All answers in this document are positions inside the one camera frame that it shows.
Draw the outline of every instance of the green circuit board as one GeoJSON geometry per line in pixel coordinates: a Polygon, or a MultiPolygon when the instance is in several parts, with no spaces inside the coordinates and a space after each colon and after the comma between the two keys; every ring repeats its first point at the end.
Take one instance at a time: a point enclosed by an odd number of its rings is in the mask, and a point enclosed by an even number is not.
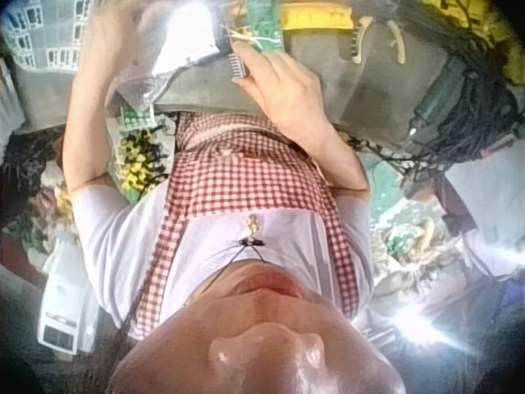
{"type": "Polygon", "coordinates": [[[284,50],[285,40],[282,34],[278,0],[244,0],[248,13],[248,22],[254,37],[271,39],[259,40],[263,51],[284,50]]]}

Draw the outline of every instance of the hand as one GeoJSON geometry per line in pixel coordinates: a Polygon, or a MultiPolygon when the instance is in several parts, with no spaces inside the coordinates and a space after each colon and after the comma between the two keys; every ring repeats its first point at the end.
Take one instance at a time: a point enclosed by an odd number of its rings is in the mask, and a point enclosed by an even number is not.
{"type": "Polygon", "coordinates": [[[80,52],[79,75],[90,84],[111,83],[140,54],[141,37],[151,21],[174,2],[112,0],[96,10],[80,52]]]}
{"type": "Polygon", "coordinates": [[[245,43],[235,52],[250,76],[236,80],[279,131],[307,153],[323,146],[335,130],[326,118],[319,78],[284,52],[261,54],[245,43]]]}

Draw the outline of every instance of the white shirt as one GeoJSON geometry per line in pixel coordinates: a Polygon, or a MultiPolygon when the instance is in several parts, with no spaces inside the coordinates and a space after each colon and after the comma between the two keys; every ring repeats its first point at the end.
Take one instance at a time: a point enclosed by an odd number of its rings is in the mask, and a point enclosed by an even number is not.
{"type": "MultiPolygon", "coordinates": [[[[120,327],[143,284],[162,224],[167,182],[138,204],[130,204],[109,186],[90,186],[73,201],[86,269],[99,304],[120,327]]],[[[368,206],[352,197],[336,199],[349,241],[359,291],[359,309],[371,298],[368,206]]],[[[227,265],[249,235],[246,219],[260,222],[257,250],[265,261],[289,269],[313,291],[340,305],[321,217],[300,209],[265,209],[191,219],[176,251],[162,301],[164,322],[184,306],[193,291],[227,265]]],[[[258,259],[247,248],[235,261],[258,259]]]]}

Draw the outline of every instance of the nose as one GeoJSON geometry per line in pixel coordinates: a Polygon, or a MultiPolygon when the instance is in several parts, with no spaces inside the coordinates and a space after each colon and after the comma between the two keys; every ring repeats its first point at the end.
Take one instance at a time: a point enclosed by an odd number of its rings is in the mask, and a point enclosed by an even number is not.
{"type": "Polygon", "coordinates": [[[247,381],[266,389],[271,384],[269,392],[294,392],[290,389],[299,380],[311,383],[326,374],[321,337],[298,334],[279,323],[262,323],[237,337],[217,338],[209,352],[218,374],[242,381],[245,387],[247,381]]]}

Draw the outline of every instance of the mouth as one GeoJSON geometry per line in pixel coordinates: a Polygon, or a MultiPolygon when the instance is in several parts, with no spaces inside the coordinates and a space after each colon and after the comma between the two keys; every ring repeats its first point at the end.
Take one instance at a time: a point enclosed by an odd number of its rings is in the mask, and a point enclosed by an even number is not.
{"type": "Polygon", "coordinates": [[[257,290],[269,290],[293,298],[304,300],[304,290],[300,284],[284,273],[266,272],[247,277],[237,283],[228,296],[240,296],[257,290]]]}

